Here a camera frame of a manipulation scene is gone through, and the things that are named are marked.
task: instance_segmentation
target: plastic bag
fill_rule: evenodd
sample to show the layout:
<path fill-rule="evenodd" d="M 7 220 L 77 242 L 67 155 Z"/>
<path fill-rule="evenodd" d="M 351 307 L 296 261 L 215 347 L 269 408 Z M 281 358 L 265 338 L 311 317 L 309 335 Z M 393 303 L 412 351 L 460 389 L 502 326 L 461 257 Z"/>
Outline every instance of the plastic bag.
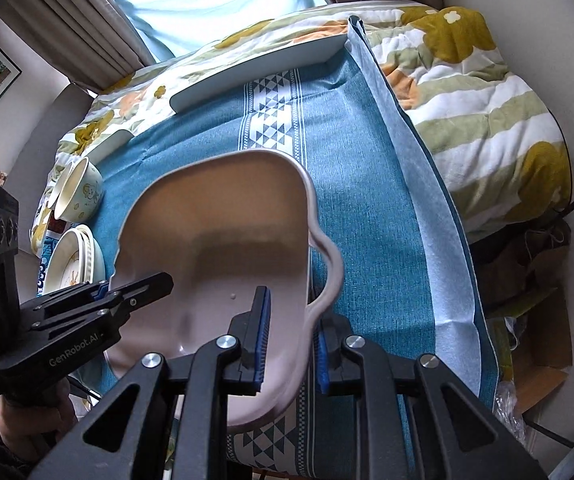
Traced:
<path fill-rule="evenodd" d="M 525 447 L 527 441 L 525 422 L 523 416 L 516 411 L 517 402 L 514 382 L 500 381 L 496 387 L 496 397 L 494 397 L 494 415 Z"/>

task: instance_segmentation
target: person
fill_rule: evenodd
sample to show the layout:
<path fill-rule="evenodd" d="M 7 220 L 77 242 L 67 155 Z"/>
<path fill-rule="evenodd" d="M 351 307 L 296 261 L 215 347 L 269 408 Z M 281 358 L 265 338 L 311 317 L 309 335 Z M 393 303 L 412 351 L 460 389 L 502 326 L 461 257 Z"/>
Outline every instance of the person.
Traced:
<path fill-rule="evenodd" d="M 58 405 L 22 407 L 0 396 L 0 465 L 10 479 L 24 479 L 48 452 L 43 434 L 53 433 L 59 442 L 78 419 L 69 399 L 69 382 L 56 386 Z"/>

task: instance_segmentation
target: human hand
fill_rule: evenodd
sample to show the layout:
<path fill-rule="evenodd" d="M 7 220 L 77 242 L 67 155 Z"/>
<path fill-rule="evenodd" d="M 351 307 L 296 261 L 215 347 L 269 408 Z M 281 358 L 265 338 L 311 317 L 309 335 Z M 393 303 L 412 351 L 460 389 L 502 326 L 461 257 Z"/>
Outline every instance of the human hand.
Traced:
<path fill-rule="evenodd" d="M 38 462 L 45 450 L 39 449 L 32 437 L 56 431 L 58 442 L 77 423 L 76 412 L 69 399 L 67 378 L 56 385 L 56 396 L 58 405 L 55 408 L 15 406 L 0 396 L 0 437 L 18 458 Z"/>

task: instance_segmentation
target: camera lens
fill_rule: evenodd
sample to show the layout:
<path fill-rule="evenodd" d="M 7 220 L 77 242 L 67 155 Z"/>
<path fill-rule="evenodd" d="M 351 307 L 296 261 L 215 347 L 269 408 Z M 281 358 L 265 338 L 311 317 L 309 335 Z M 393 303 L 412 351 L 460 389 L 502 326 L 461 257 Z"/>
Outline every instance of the camera lens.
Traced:
<path fill-rule="evenodd" d="M 0 219 L 0 244 L 4 240 L 4 222 L 3 219 Z"/>
<path fill-rule="evenodd" d="M 7 245 L 11 244 L 11 239 L 14 237 L 14 224 L 12 224 L 11 219 L 7 220 Z"/>

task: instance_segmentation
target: silver bolt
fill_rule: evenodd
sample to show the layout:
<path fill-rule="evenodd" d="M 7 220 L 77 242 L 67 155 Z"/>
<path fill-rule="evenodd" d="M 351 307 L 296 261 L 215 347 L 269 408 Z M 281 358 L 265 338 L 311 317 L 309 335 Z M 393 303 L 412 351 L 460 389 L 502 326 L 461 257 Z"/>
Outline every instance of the silver bolt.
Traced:
<path fill-rule="evenodd" d="M 365 346 L 365 338 L 359 335 L 350 335 L 345 339 L 345 343 L 349 348 L 362 348 Z"/>
<path fill-rule="evenodd" d="M 145 355 L 140 362 L 145 368 L 156 368 L 162 362 L 162 360 L 163 358 L 160 356 L 160 354 L 152 352 L 151 354 Z"/>
<path fill-rule="evenodd" d="M 434 354 L 422 354 L 420 356 L 420 364 L 425 368 L 436 368 L 441 360 Z"/>
<path fill-rule="evenodd" d="M 237 339 L 229 334 L 221 335 L 216 339 L 216 345 L 218 345 L 219 348 L 232 348 L 236 346 L 237 343 Z"/>

